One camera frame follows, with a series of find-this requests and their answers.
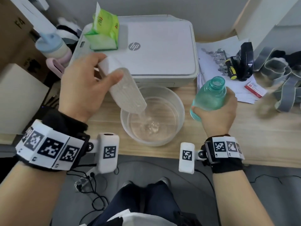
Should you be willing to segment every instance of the printer lid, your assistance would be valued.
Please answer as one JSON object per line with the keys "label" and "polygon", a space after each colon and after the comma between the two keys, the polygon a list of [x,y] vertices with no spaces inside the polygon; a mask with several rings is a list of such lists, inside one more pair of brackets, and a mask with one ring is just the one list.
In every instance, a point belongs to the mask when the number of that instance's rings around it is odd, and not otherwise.
{"label": "printer lid", "polygon": [[114,56],[132,75],[191,75],[198,71],[192,24],[186,20],[120,22]]}

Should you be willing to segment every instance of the qr code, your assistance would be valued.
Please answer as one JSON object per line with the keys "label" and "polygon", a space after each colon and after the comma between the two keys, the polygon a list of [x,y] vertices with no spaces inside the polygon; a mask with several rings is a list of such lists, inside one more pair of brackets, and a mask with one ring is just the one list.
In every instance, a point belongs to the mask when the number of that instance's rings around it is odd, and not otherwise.
{"label": "qr code", "polygon": [[77,152],[79,152],[78,147],[73,147],[73,146],[67,145],[60,160],[67,161],[67,162],[73,162],[75,160]]}
{"label": "qr code", "polygon": [[104,147],[103,158],[110,159],[116,156],[116,146]]}
{"label": "qr code", "polygon": [[240,146],[239,146],[238,143],[236,143],[236,146],[237,146],[238,152],[242,154],[241,149],[240,149]]}
{"label": "qr code", "polygon": [[33,131],[33,128],[32,128],[32,127],[29,127],[29,128],[26,130],[26,132],[25,132],[25,134],[24,134],[24,136],[23,136],[23,138],[22,138],[22,142],[25,142],[25,140],[30,136],[30,134],[32,133],[32,131]]}
{"label": "qr code", "polygon": [[37,153],[55,159],[63,145],[64,143],[47,137]]}
{"label": "qr code", "polygon": [[230,151],[230,152],[237,152],[236,143],[235,142],[227,141],[227,146],[228,146],[228,151]]}
{"label": "qr code", "polygon": [[42,141],[44,138],[44,135],[41,133],[38,133],[37,131],[33,131],[30,137],[26,140],[24,143],[24,146],[28,149],[34,151],[37,147],[37,145]]}
{"label": "qr code", "polygon": [[214,142],[214,151],[215,152],[225,152],[226,146],[224,142]]}
{"label": "qr code", "polygon": [[182,156],[183,160],[189,160],[192,161],[192,151],[185,151],[183,150],[183,156]]}

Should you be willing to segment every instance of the screwdriver handle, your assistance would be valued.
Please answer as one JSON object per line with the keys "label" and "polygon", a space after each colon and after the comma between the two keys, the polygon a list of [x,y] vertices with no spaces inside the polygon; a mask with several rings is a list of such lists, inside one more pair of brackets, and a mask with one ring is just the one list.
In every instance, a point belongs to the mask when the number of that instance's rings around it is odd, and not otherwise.
{"label": "screwdriver handle", "polygon": [[232,79],[232,80],[237,79],[236,71],[231,64],[231,60],[227,59],[225,64],[227,65],[227,68],[228,68],[228,77],[230,77],[230,79]]}

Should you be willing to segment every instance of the hp logo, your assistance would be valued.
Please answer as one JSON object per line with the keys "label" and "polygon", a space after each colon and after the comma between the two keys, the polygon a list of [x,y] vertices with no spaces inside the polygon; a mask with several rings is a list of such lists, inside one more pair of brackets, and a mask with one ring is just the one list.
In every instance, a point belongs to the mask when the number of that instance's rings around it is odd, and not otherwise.
{"label": "hp logo", "polygon": [[130,49],[131,51],[136,51],[136,50],[138,50],[140,47],[141,47],[141,46],[140,46],[140,43],[137,43],[137,42],[131,43],[131,44],[129,45],[129,49]]}

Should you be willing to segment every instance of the person's left hand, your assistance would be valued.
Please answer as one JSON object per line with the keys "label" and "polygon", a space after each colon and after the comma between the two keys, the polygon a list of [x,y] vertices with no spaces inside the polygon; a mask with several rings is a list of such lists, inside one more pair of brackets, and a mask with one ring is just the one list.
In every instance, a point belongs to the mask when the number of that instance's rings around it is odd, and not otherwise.
{"label": "person's left hand", "polygon": [[123,72],[115,71],[103,80],[94,78],[94,67],[106,57],[103,53],[92,53],[66,68],[61,80],[61,113],[85,123],[97,112],[105,94],[123,77]]}

